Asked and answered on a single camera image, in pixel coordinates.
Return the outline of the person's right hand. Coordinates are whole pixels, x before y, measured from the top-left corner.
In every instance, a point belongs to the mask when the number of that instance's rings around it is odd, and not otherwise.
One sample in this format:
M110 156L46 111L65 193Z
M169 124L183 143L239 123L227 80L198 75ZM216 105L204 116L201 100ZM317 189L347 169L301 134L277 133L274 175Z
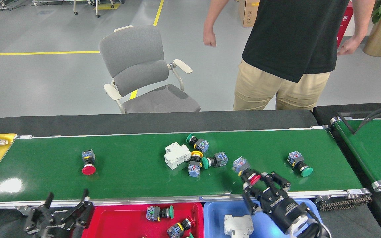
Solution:
M213 29L204 29L203 30L203 43L206 46L216 47L216 35Z

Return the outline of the person's left hand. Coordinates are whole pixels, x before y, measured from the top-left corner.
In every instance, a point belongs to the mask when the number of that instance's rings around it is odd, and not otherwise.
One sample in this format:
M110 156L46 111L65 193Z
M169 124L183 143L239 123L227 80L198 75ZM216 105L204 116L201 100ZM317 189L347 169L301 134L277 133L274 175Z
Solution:
M362 39L359 40L355 36L352 36L343 43L342 47L337 51L337 55L349 55L354 53L361 41Z

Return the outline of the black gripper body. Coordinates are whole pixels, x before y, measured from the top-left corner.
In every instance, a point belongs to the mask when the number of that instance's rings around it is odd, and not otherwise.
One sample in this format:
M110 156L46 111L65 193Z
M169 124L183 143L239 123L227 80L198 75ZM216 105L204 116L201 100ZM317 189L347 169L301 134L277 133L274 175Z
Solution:
M275 195L267 188L258 196L261 208L282 232L300 229L308 222L306 206L296 203L285 191Z
M78 229L74 226L43 226L37 233L38 238L78 238Z

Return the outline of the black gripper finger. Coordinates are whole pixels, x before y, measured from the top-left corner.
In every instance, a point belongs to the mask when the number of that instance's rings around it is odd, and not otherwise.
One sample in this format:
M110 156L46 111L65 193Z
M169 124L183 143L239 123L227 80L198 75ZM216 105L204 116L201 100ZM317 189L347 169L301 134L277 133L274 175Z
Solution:
M82 200L66 211L61 211L60 225L57 229L61 231L73 231L76 228L88 228L89 219L93 214L93 203L90 202L89 190L85 189Z
M255 188L249 184L243 184L242 189L242 197L250 215L253 216L257 211L263 211L263 209L260 208L260 205L262 204L260 200L263 194L262 190Z
M271 192L272 194L287 194L290 190L291 183L275 172L262 172L261 180L266 184L263 193Z
M54 215L49 211L53 198L54 194L50 192L44 203L30 210L24 226L24 232L36 234L40 231L42 225L53 225L55 223Z

